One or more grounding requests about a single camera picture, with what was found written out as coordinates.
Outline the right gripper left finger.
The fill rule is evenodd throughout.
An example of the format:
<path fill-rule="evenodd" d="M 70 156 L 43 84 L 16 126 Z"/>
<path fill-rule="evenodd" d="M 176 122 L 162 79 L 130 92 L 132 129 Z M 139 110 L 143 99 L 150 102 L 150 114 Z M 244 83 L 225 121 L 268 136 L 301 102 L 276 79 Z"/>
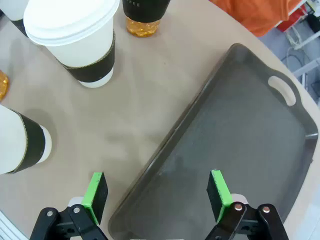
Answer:
<path fill-rule="evenodd" d="M 100 229 L 108 196 L 108 185 L 103 172 L 94 172 L 81 203 L 68 206 L 63 211 L 53 207 L 43 208 L 33 227 L 31 240 L 106 240 Z"/>

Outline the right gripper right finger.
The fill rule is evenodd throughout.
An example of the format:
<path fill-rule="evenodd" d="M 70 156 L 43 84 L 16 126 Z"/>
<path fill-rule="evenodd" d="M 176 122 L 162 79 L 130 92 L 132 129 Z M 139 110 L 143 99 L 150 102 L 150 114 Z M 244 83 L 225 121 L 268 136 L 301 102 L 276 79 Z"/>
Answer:
<path fill-rule="evenodd" d="M 237 235 L 249 240 L 289 238 L 274 205 L 264 203 L 251 207 L 245 196 L 230 193 L 220 170 L 209 173 L 206 191 L 216 222 L 207 240 L 232 240 Z"/>

